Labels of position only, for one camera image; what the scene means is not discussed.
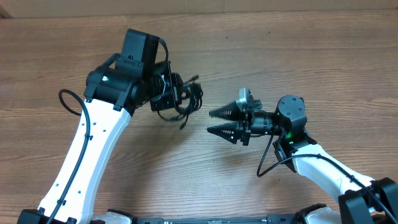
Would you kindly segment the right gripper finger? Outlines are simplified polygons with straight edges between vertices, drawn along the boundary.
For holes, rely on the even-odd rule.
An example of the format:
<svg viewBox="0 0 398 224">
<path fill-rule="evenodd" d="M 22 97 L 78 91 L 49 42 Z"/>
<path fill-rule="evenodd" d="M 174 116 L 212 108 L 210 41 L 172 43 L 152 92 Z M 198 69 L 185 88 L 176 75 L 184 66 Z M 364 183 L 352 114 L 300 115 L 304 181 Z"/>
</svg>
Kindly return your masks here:
<svg viewBox="0 0 398 224">
<path fill-rule="evenodd" d="M 233 101 L 226 106 L 222 106 L 221 108 L 211 110 L 209 115 L 211 117 L 227 119 L 230 121 L 238 121 L 241 119 L 244 113 L 244 109 L 246 107 L 245 103 Z"/>
<path fill-rule="evenodd" d="M 236 144 L 244 133 L 244 126 L 240 122 L 232 122 L 209 127 L 207 131 Z"/>
</svg>

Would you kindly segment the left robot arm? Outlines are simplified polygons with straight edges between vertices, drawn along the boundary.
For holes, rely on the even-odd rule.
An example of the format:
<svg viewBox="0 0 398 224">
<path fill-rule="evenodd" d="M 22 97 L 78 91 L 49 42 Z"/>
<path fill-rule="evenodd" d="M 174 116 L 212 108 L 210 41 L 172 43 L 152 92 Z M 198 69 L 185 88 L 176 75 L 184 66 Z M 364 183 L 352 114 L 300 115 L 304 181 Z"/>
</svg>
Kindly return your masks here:
<svg viewBox="0 0 398 224">
<path fill-rule="evenodd" d="M 129 29 L 120 53 L 113 54 L 86 78 L 80 122 L 62 168 L 36 209 L 24 209 L 25 223 L 135 223 L 119 210 L 95 215 L 101 178 L 112 151 L 135 110 L 150 103 L 152 111 L 177 108 L 183 83 L 169 60 L 156 61 L 165 41 Z"/>
</svg>

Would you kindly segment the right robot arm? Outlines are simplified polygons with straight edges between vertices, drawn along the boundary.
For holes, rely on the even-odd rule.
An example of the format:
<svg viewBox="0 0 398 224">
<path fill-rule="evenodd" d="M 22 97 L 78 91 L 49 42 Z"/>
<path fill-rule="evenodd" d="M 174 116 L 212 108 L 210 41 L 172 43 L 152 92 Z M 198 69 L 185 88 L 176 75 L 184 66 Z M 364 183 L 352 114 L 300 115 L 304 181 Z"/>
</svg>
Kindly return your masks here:
<svg viewBox="0 0 398 224">
<path fill-rule="evenodd" d="M 397 183 L 385 177 L 373 179 L 350 169 L 329 155 L 306 130 L 303 98 L 286 95 L 275 111 L 262 110 L 259 100 L 242 97 L 209 112 L 226 124 L 207 130 L 233 144 L 248 145 L 255 137 L 268 135 L 267 145 L 274 147 L 277 162 L 256 175 L 262 177 L 279 165 L 287 166 L 324 190 L 339 209 L 318 203 L 294 214 L 292 223 L 397 223 Z"/>
</svg>

